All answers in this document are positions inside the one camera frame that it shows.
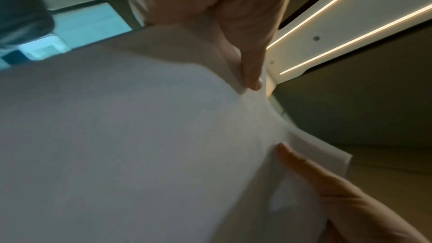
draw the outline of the ceiling light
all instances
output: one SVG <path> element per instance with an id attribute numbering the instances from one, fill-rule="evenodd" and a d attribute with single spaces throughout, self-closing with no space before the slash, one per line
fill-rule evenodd
<path id="1" fill-rule="evenodd" d="M 363 40 L 364 38 L 367 38 L 367 37 L 369 37 L 369 36 L 371 36 L 371 35 L 374 35 L 374 34 L 376 34 L 376 33 L 379 33 L 379 32 L 381 32 L 381 31 L 383 31 L 383 30 L 385 30 L 385 29 L 388 29 L 388 28 L 390 28 L 390 27 L 392 27 L 392 26 L 394 26 L 394 25 L 397 25 L 397 24 L 399 24 L 399 23 L 401 23 L 401 22 L 403 22 L 403 21 L 405 21 L 405 20 L 408 20 L 408 19 L 410 19 L 410 18 L 412 18 L 412 17 L 414 17 L 414 16 L 416 16 L 416 15 L 419 15 L 419 14 L 421 14 L 421 13 L 424 13 L 424 12 L 430 10 L 430 9 L 432 9 L 432 4 L 430 4 L 429 6 L 426 6 L 426 7 L 422 8 L 422 9 L 419 9 L 419 10 L 413 12 L 413 13 L 410 13 L 410 14 L 408 14 L 408 15 L 402 17 L 402 18 L 399 18 L 398 20 L 395 20 L 395 21 L 393 21 L 393 22 L 391 22 L 391 23 L 388 23 L 387 25 L 384 25 L 384 26 L 382 26 L 382 27 L 379 27 L 379 28 L 376 29 L 376 30 L 373 30 L 373 31 L 371 31 L 371 32 L 368 32 L 368 33 L 366 33 L 366 34 L 364 34 L 364 35 L 362 35 L 362 36 L 360 36 L 360 37 L 357 37 L 357 38 L 355 38 L 354 40 L 351 40 L 351 41 L 349 41 L 349 42 L 347 42 L 347 43 L 345 43 L 345 44 L 343 44 L 343 45 L 340 45 L 340 46 L 338 46 L 338 47 L 336 47 L 336 48 L 334 48 L 334 49 L 331 49 L 331 50 L 329 50 L 329 51 L 327 51 L 327 52 L 324 52 L 323 54 L 320 54 L 320 55 L 318 55 L 318 56 L 316 56 L 316 57 L 314 57 L 314 58 L 312 58 L 312 59 L 310 59 L 310 60 L 307 60 L 306 62 L 303 62 L 303 63 L 301 63 L 301 64 L 299 64 L 299 65 L 296 65 L 295 67 L 292 67 L 292 68 L 290 68 L 290 69 L 287 69 L 286 71 L 283 71 L 283 72 L 279 73 L 279 75 L 282 75 L 282 74 L 284 74 L 284 73 L 287 73 L 287 72 L 289 72 L 289 71 L 291 71 L 291 70 L 293 70 L 293 69 L 296 69 L 296 68 L 298 68 L 298 67 L 301 67 L 301 66 L 303 66 L 303 65 L 306 65 L 306 64 L 308 64 L 308 63 L 310 63 L 310 62 L 312 62 L 312 61 L 315 61 L 316 59 L 319 59 L 319 58 L 321 58 L 321 57 L 323 57 L 323 56 L 326 56 L 326 55 L 328 55 L 328 54 L 330 54 L 330 53 L 333 53 L 333 52 L 335 52 L 335 51 L 337 51 L 337 50 L 340 50 L 340 49 L 342 49 L 342 48 L 345 48 L 345 47 L 347 47 L 347 46 L 349 46 L 349 45 L 351 45 L 351 44 L 353 44 L 353 43 L 356 43 L 356 42 L 358 42 L 358 41 L 360 41 L 360 40 Z"/>
<path id="2" fill-rule="evenodd" d="M 306 24 L 308 21 L 310 21 L 312 18 L 314 18 L 318 14 L 322 13 L 325 9 L 327 9 L 328 7 L 330 7 L 331 5 L 335 4 L 338 1 L 339 0 L 332 0 L 330 3 L 328 3 L 327 5 L 325 5 L 324 7 L 322 7 L 321 9 L 319 9 L 319 11 L 317 11 L 316 13 L 314 13 L 313 15 L 311 15 L 310 17 L 308 17 L 305 21 L 301 22 L 300 24 L 298 24 L 297 26 L 295 26 L 292 30 L 290 30 L 289 32 L 285 33 L 281 38 L 279 38 L 275 42 L 271 43 L 267 47 L 267 49 L 271 48 L 273 45 L 275 45 L 276 43 L 278 43 L 279 41 L 281 41 L 283 38 L 287 37 L 293 31 L 295 31 L 296 29 L 300 28 L 301 26 L 303 26 L 304 24 Z"/>

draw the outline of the sheet of paper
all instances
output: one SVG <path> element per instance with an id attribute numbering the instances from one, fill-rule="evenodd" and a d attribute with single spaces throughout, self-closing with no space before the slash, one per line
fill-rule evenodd
<path id="1" fill-rule="evenodd" d="M 316 243 L 320 203 L 274 147 L 340 175 L 350 156 L 241 83 L 208 18 L 1 72 L 0 241 Z"/>

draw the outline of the led strip light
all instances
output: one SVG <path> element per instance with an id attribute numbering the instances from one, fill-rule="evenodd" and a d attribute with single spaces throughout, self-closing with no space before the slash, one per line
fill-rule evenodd
<path id="1" fill-rule="evenodd" d="M 406 21 L 406 20 L 408 20 L 408 19 L 410 19 L 410 18 L 412 18 L 412 17 L 414 17 L 414 16 L 416 16 L 416 15 L 419 15 L 419 14 L 421 14 L 421 13 L 424 13 L 424 12 L 430 10 L 430 9 L 432 9 L 432 4 L 430 4 L 430 5 L 428 5 L 428 6 L 424 7 L 424 8 L 421 8 L 421 9 L 419 9 L 419 10 L 413 12 L 413 13 L 410 13 L 410 14 L 404 16 L 404 17 L 401 17 L 401 18 L 399 18 L 398 20 L 395 20 L 395 21 L 393 21 L 393 22 L 391 22 L 391 23 L 388 23 L 387 25 L 384 25 L 384 26 L 382 26 L 382 27 L 379 27 L 378 29 L 375 29 L 375 30 L 373 30 L 373 31 L 371 31 L 371 32 L 368 32 L 368 33 L 366 33 L 366 34 L 364 34 L 364 35 L 362 35 L 362 36 L 360 36 L 360 37 L 357 37 L 357 38 L 355 38 L 355 39 L 353 39 L 353 40 L 351 40 L 351 41 L 349 41 L 349 42 L 347 42 L 347 43 L 345 43 L 345 44 L 343 44 L 343 45 L 340 45 L 340 46 L 338 46 L 338 47 L 336 47 L 336 48 L 334 48 L 334 49 L 331 49 L 331 50 L 329 50 L 329 51 L 327 51 L 327 52 L 324 52 L 323 54 L 320 54 L 320 55 L 318 55 L 318 56 L 316 56 L 316 57 L 314 57 L 314 58 L 312 58 L 312 59 L 307 60 L 306 62 L 303 62 L 303 63 L 301 63 L 301 64 L 299 64 L 299 65 L 296 65 L 295 67 L 292 67 L 292 68 L 290 68 L 290 69 L 287 69 L 286 71 L 283 71 L 283 72 L 279 73 L 279 75 L 282 75 L 282 74 L 284 74 L 284 73 L 287 73 L 287 72 L 289 72 L 289 71 L 291 71 L 291 70 L 293 70 L 293 69 L 296 69 L 296 68 L 298 68 L 298 67 L 304 66 L 304 65 L 306 65 L 306 64 L 308 64 L 308 63 L 310 63 L 310 62 L 315 61 L 316 59 L 319 59 L 319 58 L 321 58 L 321 57 L 324 57 L 324 56 L 326 56 L 326 55 L 329 55 L 330 53 L 333 53 L 333 52 L 335 52 L 335 51 L 337 51 L 337 50 L 340 50 L 340 49 L 342 49 L 342 48 L 345 48 L 345 47 L 347 47 L 347 46 L 349 46 L 349 45 L 351 45 L 351 44 L 353 44 L 353 43 L 356 43 L 356 42 L 358 42 L 358 41 L 360 41 L 360 40 L 363 40 L 364 38 L 367 38 L 367 37 L 369 37 L 369 36 L 371 36 L 371 35 L 374 35 L 374 34 L 376 34 L 376 33 L 382 32 L 382 31 L 384 31 L 384 30 L 386 30 L 386 29 L 388 29 L 388 28 L 390 28 L 390 27 L 392 27 L 392 26 L 394 26 L 394 25 L 397 25 L 397 24 L 399 24 L 399 23 L 401 23 L 401 22 L 404 22 L 404 21 Z"/>
<path id="2" fill-rule="evenodd" d="M 308 17 L 305 21 L 301 22 L 300 24 L 298 24 L 297 26 L 295 26 L 292 30 L 290 30 L 289 32 L 285 33 L 281 38 L 279 38 L 278 40 L 276 40 L 275 42 L 271 43 L 267 49 L 271 48 L 272 46 L 274 46 L 276 43 L 278 43 L 279 41 L 281 41 L 283 38 L 287 37 L 288 35 L 290 35 L 293 31 L 295 31 L 296 29 L 300 28 L 301 26 L 303 26 L 304 24 L 306 24 L 307 22 L 309 22 L 312 18 L 314 18 L 315 16 L 317 16 L 318 14 L 322 13 L 324 10 L 326 10 L 328 7 L 330 7 L 331 5 L 335 4 L 336 2 L 338 2 L 339 0 L 332 0 L 330 3 L 328 3 L 327 5 L 325 5 L 324 7 L 322 7 L 321 9 L 319 9 L 319 11 L 317 11 L 316 13 L 314 13 L 313 15 L 311 15 L 310 17 Z"/>

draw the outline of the light strip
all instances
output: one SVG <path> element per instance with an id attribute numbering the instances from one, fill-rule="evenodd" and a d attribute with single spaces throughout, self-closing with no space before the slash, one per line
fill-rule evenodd
<path id="1" fill-rule="evenodd" d="M 310 63 L 310 62 L 312 62 L 312 61 L 315 61 L 316 59 L 319 59 L 319 58 L 321 58 L 321 57 L 323 57 L 323 56 L 326 56 L 326 55 L 328 55 L 328 54 L 330 54 L 330 53 L 333 53 L 333 52 L 335 52 L 335 51 L 337 51 L 337 50 L 340 50 L 340 49 L 342 49 L 342 48 L 345 48 L 346 46 L 349 46 L 349 45 L 351 45 L 351 44 L 353 44 L 353 43 L 356 43 L 356 42 L 358 42 L 358 41 L 360 41 L 360 40 L 363 40 L 364 38 L 367 38 L 367 37 L 369 37 L 369 36 L 371 36 L 371 35 L 374 35 L 374 34 L 376 34 L 376 33 L 378 33 L 378 32 L 381 32 L 381 31 L 383 31 L 383 30 L 385 30 L 385 29 L 388 29 L 388 28 L 390 28 L 390 27 L 392 27 L 392 26 L 394 26 L 394 25 L 397 25 L 397 24 L 399 24 L 399 23 L 401 23 L 401 22 L 403 22 L 403 21 L 405 21 L 405 20 L 408 20 L 408 19 L 410 19 L 410 18 L 412 18 L 412 17 L 414 17 L 414 16 L 416 16 L 416 15 L 419 15 L 419 14 L 421 14 L 421 13 L 424 13 L 424 12 L 430 10 L 430 9 L 432 9 L 432 4 L 430 4 L 429 6 L 426 6 L 426 7 L 422 8 L 422 9 L 420 9 L 420 10 L 417 10 L 417 11 L 415 11 L 415 12 L 413 12 L 413 13 L 410 13 L 410 14 L 408 14 L 408 15 L 402 17 L 402 18 L 399 18 L 398 20 L 395 20 L 395 21 L 393 21 L 393 22 L 391 22 L 391 23 L 388 23 L 387 25 L 384 25 L 384 26 L 382 26 L 382 27 L 379 27 L 379 28 L 376 29 L 376 30 L 373 30 L 373 31 L 371 31 L 371 32 L 368 32 L 368 33 L 366 33 L 365 35 L 362 35 L 362 36 L 360 36 L 360 37 L 357 37 L 357 38 L 355 38 L 354 40 L 351 40 L 351 41 L 349 41 L 349 42 L 347 42 L 347 43 L 345 43 L 345 44 L 343 44 L 343 45 L 340 45 L 340 46 L 338 46 L 338 47 L 336 47 L 336 48 L 334 48 L 334 49 L 331 49 L 331 50 L 329 50 L 329 51 L 327 51 L 327 52 L 324 52 L 323 54 L 320 54 L 320 55 L 318 55 L 318 56 L 316 56 L 316 57 L 314 57 L 314 58 L 312 58 L 312 59 L 310 59 L 310 60 L 307 60 L 306 62 L 303 62 L 303 63 L 301 63 L 301 64 L 299 64 L 299 65 L 296 65 L 295 67 L 292 67 L 292 68 L 290 68 L 290 69 L 287 69 L 286 71 L 283 71 L 283 72 L 279 73 L 279 75 L 282 75 L 282 74 L 284 74 L 284 73 L 287 73 L 287 72 L 289 72 L 289 71 L 291 71 L 291 70 L 293 70 L 293 69 L 296 69 L 296 68 L 298 68 L 298 67 L 304 66 L 304 65 L 306 65 L 306 64 L 308 64 L 308 63 Z"/>
<path id="2" fill-rule="evenodd" d="M 322 13 L 325 9 L 327 9 L 328 7 L 330 7 L 331 5 L 335 4 L 336 2 L 338 2 L 339 0 L 332 0 L 330 3 L 328 3 L 327 5 L 325 5 L 324 7 L 322 7 L 321 9 L 319 9 L 318 12 L 314 13 L 313 15 L 311 15 L 310 17 L 308 17 L 305 21 L 301 22 L 300 24 L 298 24 L 297 26 L 295 26 L 292 30 L 290 30 L 289 32 L 285 33 L 281 38 L 279 38 L 278 40 L 276 40 L 275 42 L 271 43 L 267 49 L 271 48 L 272 46 L 274 46 L 277 42 L 281 41 L 283 38 L 287 37 L 289 34 L 291 34 L 293 31 L 295 31 L 296 29 L 300 28 L 301 26 L 303 26 L 304 24 L 306 24 L 307 22 L 309 22 L 312 18 L 314 18 L 315 16 L 317 16 L 318 14 Z"/>

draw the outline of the human hand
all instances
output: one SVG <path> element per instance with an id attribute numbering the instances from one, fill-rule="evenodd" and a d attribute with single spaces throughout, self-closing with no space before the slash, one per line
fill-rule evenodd
<path id="1" fill-rule="evenodd" d="M 146 24 L 180 23 L 210 10 L 226 39 L 241 52 L 245 85 L 262 87 L 266 48 L 278 29 L 288 0 L 129 0 Z"/>
<path id="2" fill-rule="evenodd" d="M 351 182 L 304 158 L 286 144 L 277 153 L 319 195 L 329 218 L 322 243 L 428 243 L 414 227 Z"/>

